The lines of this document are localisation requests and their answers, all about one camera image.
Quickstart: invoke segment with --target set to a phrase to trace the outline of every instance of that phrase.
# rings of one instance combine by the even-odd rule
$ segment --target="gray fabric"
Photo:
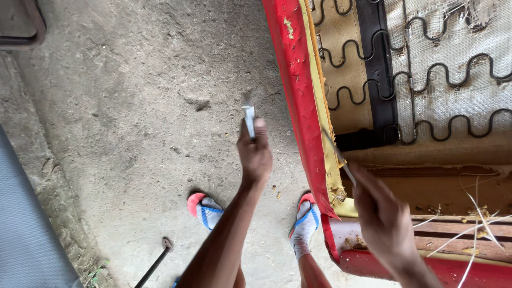
[[[0,287],[82,287],[2,126]]]

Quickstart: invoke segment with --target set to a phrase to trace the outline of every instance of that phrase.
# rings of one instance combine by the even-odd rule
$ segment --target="forearm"
[[[178,287],[233,285],[245,236],[264,186],[264,182],[242,181],[221,220],[180,277]]]
[[[400,267],[390,268],[394,278],[403,288],[441,288],[442,285],[434,272],[418,257]]]

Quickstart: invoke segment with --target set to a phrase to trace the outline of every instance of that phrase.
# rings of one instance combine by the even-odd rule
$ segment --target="flip-flop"
[[[197,204],[203,200],[204,197],[209,197],[204,193],[193,193],[187,199],[187,209],[192,214],[192,216],[199,218],[197,214]],[[206,218],[206,210],[215,212],[215,213],[224,213],[223,209],[216,209],[205,207],[201,205],[201,219],[203,220],[203,225],[205,225],[209,230],[213,230],[208,226],[208,219]]]
[[[304,220],[306,220],[306,218],[309,216],[309,213],[313,214],[313,218],[315,219],[315,223],[316,223],[316,229],[318,229],[318,224],[319,224],[318,215],[316,214],[315,210],[313,209],[313,206],[311,206],[311,204],[316,204],[316,200],[313,197],[313,194],[311,192],[308,192],[308,193],[302,195],[301,199],[298,201],[298,204],[297,204],[297,213],[301,209],[301,204],[304,201],[309,201],[309,211],[304,216],[302,216],[301,219],[299,219],[295,222],[293,227],[290,229],[290,233],[288,234],[288,239],[291,238],[291,235],[295,231],[295,227],[297,227],[297,225],[304,222]]]
[[[178,281],[180,281],[180,277],[176,277],[176,280],[174,280],[173,288],[176,288],[176,285],[178,285]]]

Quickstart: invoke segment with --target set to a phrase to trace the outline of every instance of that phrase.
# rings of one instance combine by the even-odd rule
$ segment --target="blue strap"
[[[205,225],[209,230],[213,230],[208,226],[208,219],[206,219],[206,209],[204,206],[201,206],[201,216],[203,217],[203,225]]]
[[[206,210],[209,210],[209,211],[212,211],[215,213],[224,213],[224,210],[206,207],[206,206],[201,205],[201,217],[203,218],[203,225],[205,225],[206,228],[208,228],[210,231],[212,231],[213,229],[210,228],[210,226],[208,225],[208,219],[206,219]]]
[[[315,228],[315,230],[316,230],[316,229],[318,229],[318,224],[319,224],[319,222],[318,222],[318,215],[316,214],[316,212],[315,212],[315,210],[313,209],[313,207],[311,207],[311,210],[310,210],[310,211],[311,211],[311,214],[313,214],[313,219],[315,219],[315,223],[316,223],[316,228]]]
[[[176,288],[176,285],[178,285],[178,281],[180,281],[180,277],[177,277],[174,281],[173,288]]]
[[[313,209],[313,206],[311,205],[311,203],[309,203],[309,211],[306,213],[306,215],[302,216],[301,219],[297,220],[297,222],[295,222],[295,225],[293,226],[293,228],[296,228],[298,225],[300,225],[302,222],[304,222],[304,220],[306,220],[306,218],[308,218],[309,214],[313,214],[313,219],[315,219],[315,223],[316,223],[316,229],[318,229],[318,216],[315,212],[315,210]]]

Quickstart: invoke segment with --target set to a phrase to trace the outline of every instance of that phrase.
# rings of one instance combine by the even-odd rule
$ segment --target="fingernail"
[[[256,118],[254,120],[254,127],[256,127],[256,128],[265,127],[265,120],[263,120],[263,118]]]

